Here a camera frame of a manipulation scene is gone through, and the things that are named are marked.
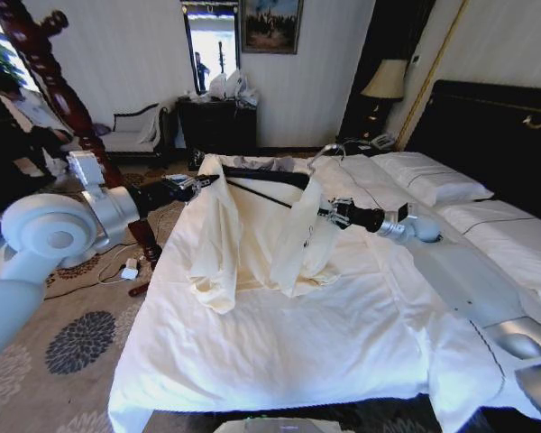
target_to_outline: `curtain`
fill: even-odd
[[[383,59],[410,60],[435,0],[377,0],[339,137],[359,137],[363,118],[380,100],[361,96]]]

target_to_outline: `white bedsheet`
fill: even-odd
[[[445,206],[438,213],[541,299],[540,219],[498,200]]]
[[[342,163],[354,180],[338,158],[317,166],[328,197],[361,207],[413,201],[365,157]],[[332,264],[342,276],[332,286],[295,299],[242,291],[223,316],[205,308],[187,277],[205,204],[199,197],[180,216],[116,367],[109,415],[117,433],[142,431],[155,409],[267,410],[419,392],[429,392],[445,432],[481,405],[536,415],[407,250],[360,227],[340,235]],[[493,350],[506,369],[509,357]]]

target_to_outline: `person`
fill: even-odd
[[[205,87],[205,73],[210,75],[210,69],[200,62],[200,53],[195,52],[195,60],[197,61],[197,74],[198,74],[198,89],[201,93],[206,92]]]
[[[52,158],[64,160],[68,155],[60,146],[70,143],[72,135],[68,128],[56,117],[42,96],[26,88],[9,75],[0,74],[0,95],[12,101],[13,105],[32,123],[29,132],[31,152],[30,159],[44,172],[46,161],[42,149]]]

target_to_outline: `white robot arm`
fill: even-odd
[[[441,236],[439,225],[407,203],[397,212],[360,209],[337,199],[327,216],[403,244],[413,263],[445,304],[470,319],[501,348],[519,359],[541,358],[541,323],[521,305],[521,288],[481,252]],[[515,371],[518,384],[541,412],[541,365]]]
[[[69,158],[85,186],[88,206],[56,194],[13,203],[3,214],[2,234],[16,254],[0,271],[0,352],[44,299],[44,282],[57,267],[76,266],[121,242],[128,224],[172,201],[188,202],[217,178],[168,176],[141,188],[101,188],[91,152]]]

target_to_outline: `picture frame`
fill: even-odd
[[[303,0],[241,0],[243,52],[297,54]]]

